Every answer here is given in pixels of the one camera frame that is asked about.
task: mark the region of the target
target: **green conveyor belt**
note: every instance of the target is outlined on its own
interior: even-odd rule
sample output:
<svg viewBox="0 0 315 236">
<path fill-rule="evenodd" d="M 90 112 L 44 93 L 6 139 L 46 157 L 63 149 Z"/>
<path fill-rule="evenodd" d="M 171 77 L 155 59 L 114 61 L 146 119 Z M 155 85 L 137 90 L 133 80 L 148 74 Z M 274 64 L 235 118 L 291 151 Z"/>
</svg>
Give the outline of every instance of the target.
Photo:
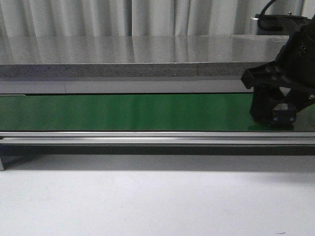
<svg viewBox="0 0 315 236">
<path fill-rule="evenodd" d="M 116 94 L 1 96 L 1 131 L 273 130 L 255 123 L 252 94 Z M 315 107 L 294 130 L 315 131 Z"/>
</svg>

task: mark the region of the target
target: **metal support leg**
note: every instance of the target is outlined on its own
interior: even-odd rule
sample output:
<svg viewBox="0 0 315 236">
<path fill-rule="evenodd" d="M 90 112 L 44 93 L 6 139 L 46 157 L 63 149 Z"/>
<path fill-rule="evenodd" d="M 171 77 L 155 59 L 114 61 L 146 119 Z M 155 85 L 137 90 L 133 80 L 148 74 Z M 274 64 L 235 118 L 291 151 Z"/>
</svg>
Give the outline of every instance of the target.
<svg viewBox="0 0 315 236">
<path fill-rule="evenodd" d="M 0 171 L 4 171 L 4 167 L 3 167 L 3 163 L 2 163 L 1 157 L 0 157 Z"/>
</svg>

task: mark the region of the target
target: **black cable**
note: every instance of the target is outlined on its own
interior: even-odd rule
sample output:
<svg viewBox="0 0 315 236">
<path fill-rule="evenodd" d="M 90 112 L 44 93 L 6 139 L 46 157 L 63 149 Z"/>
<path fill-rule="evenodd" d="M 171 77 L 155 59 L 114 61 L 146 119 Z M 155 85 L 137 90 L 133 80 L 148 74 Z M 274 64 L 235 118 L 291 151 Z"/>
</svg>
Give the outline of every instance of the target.
<svg viewBox="0 0 315 236">
<path fill-rule="evenodd" d="M 273 27 L 264 27 L 261 25 L 261 21 L 267 11 L 267 9 L 277 0 L 271 0 L 270 2 L 267 3 L 267 5 L 263 8 L 263 10 L 261 11 L 260 13 L 260 16 L 258 18 L 258 27 L 261 29 L 261 30 L 264 30 L 264 31 L 282 31 L 283 28 L 282 27 L 279 27 L 279 26 L 273 26 Z"/>
</svg>

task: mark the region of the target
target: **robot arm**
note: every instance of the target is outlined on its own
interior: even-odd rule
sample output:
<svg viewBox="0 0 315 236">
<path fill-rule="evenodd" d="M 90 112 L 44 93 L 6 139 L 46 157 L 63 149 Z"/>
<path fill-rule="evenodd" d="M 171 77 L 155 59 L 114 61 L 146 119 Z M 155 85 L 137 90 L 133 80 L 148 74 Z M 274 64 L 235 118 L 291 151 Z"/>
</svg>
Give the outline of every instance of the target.
<svg viewBox="0 0 315 236">
<path fill-rule="evenodd" d="M 290 30 L 290 38 L 274 61 L 247 69 L 241 79 L 246 88 L 254 89 L 250 113 L 255 121 L 292 126 L 296 113 L 315 103 L 315 15 L 311 20 L 273 15 L 276 26 L 262 27 L 265 10 L 258 26 L 268 31 Z M 280 87 L 290 92 L 284 94 Z"/>
</svg>

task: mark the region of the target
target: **metal frame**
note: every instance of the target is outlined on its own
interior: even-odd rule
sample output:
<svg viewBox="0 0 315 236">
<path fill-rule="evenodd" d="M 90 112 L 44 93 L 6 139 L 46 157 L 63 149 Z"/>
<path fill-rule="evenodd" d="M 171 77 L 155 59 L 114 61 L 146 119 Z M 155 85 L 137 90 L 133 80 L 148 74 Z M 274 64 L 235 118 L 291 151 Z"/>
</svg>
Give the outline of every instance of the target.
<svg viewBox="0 0 315 236">
<path fill-rule="evenodd" d="M 315 132 L 0 132 L 0 145 L 315 145 Z"/>
<path fill-rule="evenodd" d="M 3 167 L 3 163 L 2 163 L 1 157 L 0 157 L 0 171 L 4 171 L 4 167 Z"/>
</svg>

